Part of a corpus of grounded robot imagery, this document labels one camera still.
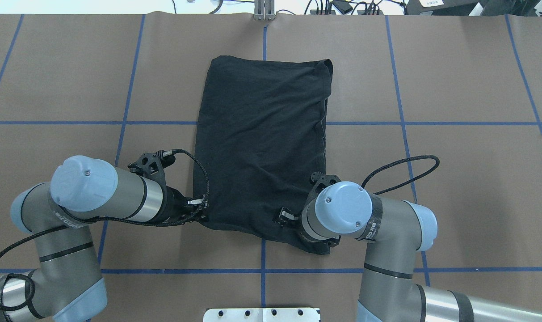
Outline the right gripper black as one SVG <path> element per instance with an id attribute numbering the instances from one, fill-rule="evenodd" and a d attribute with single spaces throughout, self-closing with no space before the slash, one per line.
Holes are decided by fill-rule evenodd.
<path id="1" fill-rule="evenodd" d="M 281 226 L 295 226 L 297 215 L 289 208 L 281 208 L 273 217 L 273 222 Z M 307 242 L 322 243 L 327 247 L 336 247 L 341 235 L 326 229 L 316 217 L 315 212 L 303 210 L 297 223 L 298 234 Z"/>

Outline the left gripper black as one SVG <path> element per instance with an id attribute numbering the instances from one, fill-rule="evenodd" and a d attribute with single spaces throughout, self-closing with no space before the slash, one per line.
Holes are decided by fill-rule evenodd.
<path id="1" fill-rule="evenodd" d="M 168 204 L 165 206 L 163 214 L 167 217 L 162 222 L 163 225 L 179 222 L 177 225 L 183 225 L 190 222 L 208 222 L 208 215 L 205 211 L 199 211 L 194 216 L 192 213 L 197 209 L 208 207 L 208 195 L 202 195 L 195 199 L 183 196 L 179 190 L 166 187 Z"/>

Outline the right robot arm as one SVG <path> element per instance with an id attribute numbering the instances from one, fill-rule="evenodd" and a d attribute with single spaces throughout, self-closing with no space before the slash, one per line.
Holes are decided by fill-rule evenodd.
<path id="1" fill-rule="evenodd" d="M 414 283 L 416 253 L 432 247 L 438 231 L 434 213 L 419 204 L 316 180 L 301 212 L 281 208 L 273 221 L 311 243 L 367 242 L 358 322 L 542 322 L 540 312 Z"/>

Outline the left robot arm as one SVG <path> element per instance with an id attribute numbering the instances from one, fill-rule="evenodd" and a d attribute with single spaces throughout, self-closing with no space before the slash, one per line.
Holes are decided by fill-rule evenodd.
<path id="1" fill-rule="evenodd" d="M 84 322 L 107 306 L 107 289 L 90 226 L 97 222 L 168 228 L 203 220 L 210 197 L 189 198 L 167 186 L 165 168 L 183 149 L 144 153 L 128 169 L 83 155 L 63 161 L 49 182 L 22 192 L 11 219 L 28 237 L 0 252 L 34 241 L 40 266 L 0 275 L 0 322 Z"/>

